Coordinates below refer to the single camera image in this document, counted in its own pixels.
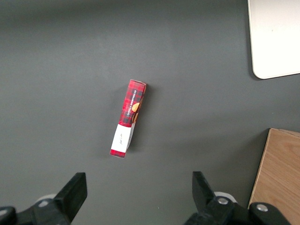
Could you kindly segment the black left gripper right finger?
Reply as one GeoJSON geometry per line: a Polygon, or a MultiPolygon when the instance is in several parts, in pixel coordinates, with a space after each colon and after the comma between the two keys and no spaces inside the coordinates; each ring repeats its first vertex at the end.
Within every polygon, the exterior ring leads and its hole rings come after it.
{"type": "Polygon", "coordinates": [[[216,195],[202,172],[192,174],[192,196],[197,212],[186,225],[289,225],[275,206],[254,202],[248,208],[224,195],[216,195]]]}

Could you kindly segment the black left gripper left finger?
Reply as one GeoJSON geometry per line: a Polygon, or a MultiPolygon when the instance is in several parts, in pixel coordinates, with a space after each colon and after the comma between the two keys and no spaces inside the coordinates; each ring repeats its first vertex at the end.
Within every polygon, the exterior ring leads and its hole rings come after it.
{"type": "Polygon", "coordinates": [[[2,225],[69,225],[87,198],[86,173],[76,173],[54,197],[45,196],[28,209],[0,208],[2,225]]]}

